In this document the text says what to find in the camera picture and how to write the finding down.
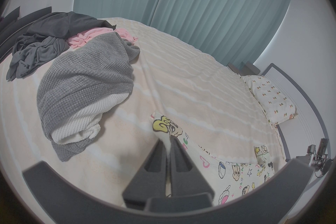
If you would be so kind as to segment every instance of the dark gray clothing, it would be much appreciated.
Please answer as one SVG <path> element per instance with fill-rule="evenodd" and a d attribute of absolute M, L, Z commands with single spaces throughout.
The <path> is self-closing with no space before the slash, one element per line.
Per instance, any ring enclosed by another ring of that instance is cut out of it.
<path fill-rule="evenodd" d="M 37 91 L 42 129 L 61 161 L 83 151 L 91 139 L 56 144 L 51 132 L 80 109 L 117 93 L 130 93 L 133 68 L 130 61 L 140 53 L 137 46 L 116 32 L 101 34 L 85 46 L 52 63 Z"/>
<path fill-rule="evenodd" d="M 72 11 L 53 12 L 36 20 L 26 33 L 17 38 L 6 79 L 12 81 L 32 73 L 67 50 L 66 39 L 94 27 L 116 28 L 106 20 Z"/>

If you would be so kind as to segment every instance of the pink clothing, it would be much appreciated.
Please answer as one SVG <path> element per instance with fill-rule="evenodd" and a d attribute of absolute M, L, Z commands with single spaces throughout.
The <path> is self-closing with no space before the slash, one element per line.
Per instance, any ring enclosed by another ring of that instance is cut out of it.
<path fill-rule="evenodd" d="M 110 33 L 110 32 L 113 32 L 113 29 L 105 27 L 95 27 L 90 30 L 78 33 L 75 36 L 69 37 L 67 42 L 72 48 L 82 47 L 92 38 L 102 33 Z M 126 39 L 128 42 L 131 42 L 132 44 L 134 44 L 134 42 L 138 40 L 137 37 L 131 36 L 130 33 L 128 33 L 128 31 L 125 28 L 115 29 L 114 32 L 117 32 L 121 38 Z"/>

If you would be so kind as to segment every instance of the gray waffle blanket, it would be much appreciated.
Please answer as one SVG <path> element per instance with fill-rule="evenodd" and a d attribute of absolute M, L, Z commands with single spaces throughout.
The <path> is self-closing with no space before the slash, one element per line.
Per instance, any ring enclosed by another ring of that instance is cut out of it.
<path fill-rule="evenodd" d="M 63 120 L 103 97 L 130 93 L 133 68 L 129 62 L 139 53 L 139 47 L 112 32 L 54 60 L 40 82 L 37 108 L 43 132 L 61 161 L 82 152 L 92 139 L 60 145 L 53 141 L 51 132 Z"/>

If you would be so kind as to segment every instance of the striped bed sheet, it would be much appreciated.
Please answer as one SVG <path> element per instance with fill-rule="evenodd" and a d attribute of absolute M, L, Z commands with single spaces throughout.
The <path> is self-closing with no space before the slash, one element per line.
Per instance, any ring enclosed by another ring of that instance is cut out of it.
<path fill-rule="evenodd" d="M 123 18 L 106 20 L 139 38 L 135 45 L 141 52 L 131 62 L 133 91 L 103 114 L 95 141 L 65 163 L 45 138 L 36 107 L 39 82 L 52 61 L 13 82 L 5 79 L 11 55 L 0 64 L 0 160 L 19 195 L 42 220 L 50 222 L 22 170 L 45 160 L 84 192 L 123 205 L 122 191 L 157 141 L 149 121 L 155 110 L 179 122 L 205 151 L 228 162 L 256 163 L 253 146 L 267 145 L 275 171 L 285 164 L 279 134 L 239 75 L 157 29 Z"/>

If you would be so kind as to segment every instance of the mattress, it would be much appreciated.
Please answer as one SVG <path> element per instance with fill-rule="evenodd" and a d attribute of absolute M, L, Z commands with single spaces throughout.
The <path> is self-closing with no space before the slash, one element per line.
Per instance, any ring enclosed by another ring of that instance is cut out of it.
<path fill-rule="evenodd" d="M 122 191 L 157 141 L 149 120 L 155 110 L 228 162 L 256 163 L 253 146 L 267 145 L 275 171 L 285 164 L 279 134 L 239 75 L 157 29 L 123 18 L 106 20 L 139 38 L 135 45 L 141 52 L 131 62 L 133 91 L 103 114 L 95 141 L 65 163 L 45 138 L 36 107 L 37 88 L 52 61 L 12 82 L 5 79 L 11 55 L 0 64 L 0 160 L 16 191 L 44 222 L 51 220 L 29 192 L 22 171 L 44 160 L 84 192 L 123 205 Z"/>

